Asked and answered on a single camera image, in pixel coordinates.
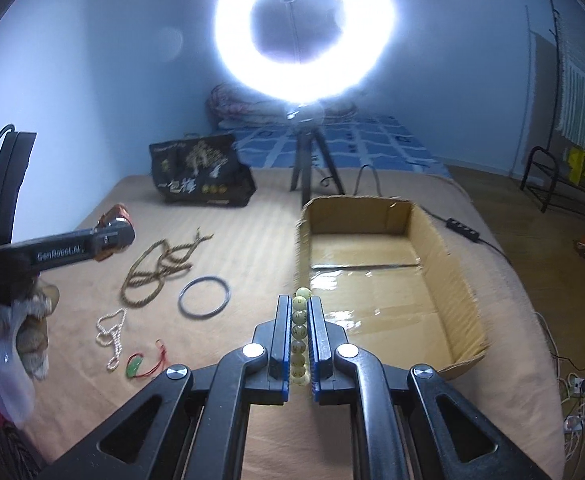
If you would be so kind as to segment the gloved left hand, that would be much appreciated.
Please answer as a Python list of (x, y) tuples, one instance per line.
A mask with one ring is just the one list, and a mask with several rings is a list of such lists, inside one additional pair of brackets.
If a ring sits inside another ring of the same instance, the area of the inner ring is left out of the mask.
[(59, 301), (57, 286), (37, 280), (27, 297), (0, 305), (0, 414), (21, 428), (35, 406), (34, 383), (47, 377), (47, 320)]

